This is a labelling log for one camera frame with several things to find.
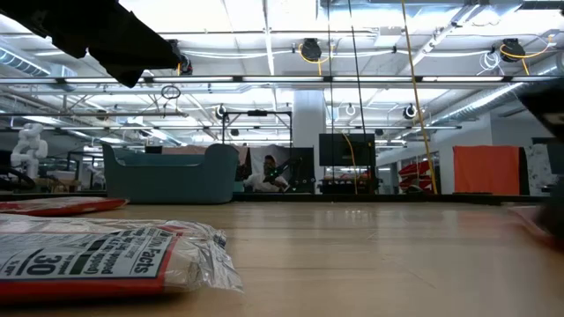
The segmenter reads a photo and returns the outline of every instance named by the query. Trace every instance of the black screen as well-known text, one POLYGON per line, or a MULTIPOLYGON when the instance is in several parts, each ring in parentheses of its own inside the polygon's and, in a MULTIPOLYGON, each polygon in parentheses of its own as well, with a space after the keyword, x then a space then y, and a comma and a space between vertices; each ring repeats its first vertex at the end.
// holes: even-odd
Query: black screen
POLYGON ((319 165, 320 166, 372 166, 375 164, 375 148, 373 134, 347 135, 351 145, 346 142, 342 134, 319 135, 319 165))

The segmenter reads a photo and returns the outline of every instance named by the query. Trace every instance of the white robot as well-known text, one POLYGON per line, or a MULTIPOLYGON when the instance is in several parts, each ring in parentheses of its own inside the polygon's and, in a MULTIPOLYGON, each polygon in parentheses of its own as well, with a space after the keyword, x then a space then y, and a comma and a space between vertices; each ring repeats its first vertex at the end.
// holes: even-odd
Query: white robot
POLYGON ((47 157, 47 142, 41 140, 40 133, 43 126, 39 123, 27 123, 24 129, 19 132, 19 140, 16 147, 11 152, 11 165, 17 167, 23 163, 26 164, 26 174, 31 179, 37 178, 39 170, 39 159, 47 157), (26 154, 21 152, 29 148, 26 154))

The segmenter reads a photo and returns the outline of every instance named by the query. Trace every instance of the wooden table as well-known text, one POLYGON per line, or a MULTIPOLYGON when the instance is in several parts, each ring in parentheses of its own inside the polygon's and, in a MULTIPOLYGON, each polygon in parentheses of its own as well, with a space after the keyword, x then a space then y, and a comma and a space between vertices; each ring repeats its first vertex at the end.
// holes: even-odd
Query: wooden table
POLYGON ((563 316, 564 255, 500 207, 446 203, 130 206, 88 217, 225 229, 245 293, 38 306, 7 316, 563 316))

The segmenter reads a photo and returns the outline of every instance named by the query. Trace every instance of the black cable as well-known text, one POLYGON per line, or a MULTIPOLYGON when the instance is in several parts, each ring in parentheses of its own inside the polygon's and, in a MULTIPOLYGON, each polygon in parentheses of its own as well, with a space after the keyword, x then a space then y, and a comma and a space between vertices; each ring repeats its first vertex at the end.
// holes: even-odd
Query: black cable
MULTIPOLYGON (((360 89, 359 57, 357 56, 356 37, 354 36, 353 7, 351 6, 351 0, 348 0, 348 3, 349 3, 349 15, 351 16, 351 35, 352 35, 352 48, 354 49, 354 63, 356 66, 356 81, 357 81, 357 86, 359 87, 360 119, 362 120, 362 135, 364 138, 363 146, 367 146, 367 128, 366 125, 364 124, 364 110, 362 108, 362 91, 360 89)), ((369 173, 370 171, 369 164, 372 161, 370 159, 370 151, 367 151, 367 157, 368 157, 367 173, 369 173)))
MULTIPOLYGON (((332 51, 331 47, 331 25, 330 25, 330 12, 331 12, 331 2, 327 0, 327 41, 329 42, 329 76, 333 76, 333 63, 332 63, 332 51)), ((330 94, 331 94, 331 171, 332 171, 332 182, 331 185, 335 186, 335 108, 333 104, 333 80, 329 82, 330 94)))

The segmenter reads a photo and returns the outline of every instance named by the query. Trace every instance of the pillar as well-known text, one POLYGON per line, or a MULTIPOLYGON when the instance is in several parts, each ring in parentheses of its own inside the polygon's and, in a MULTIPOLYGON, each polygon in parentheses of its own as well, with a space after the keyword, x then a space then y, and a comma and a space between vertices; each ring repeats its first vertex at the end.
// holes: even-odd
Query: pillar
POLYGON ((295 91, 293 94, 293 146, 314 148, 316 185, 323 178, 323 166, 319 166, 319 134, 325 131, 325 98, 323 90, 295 91))

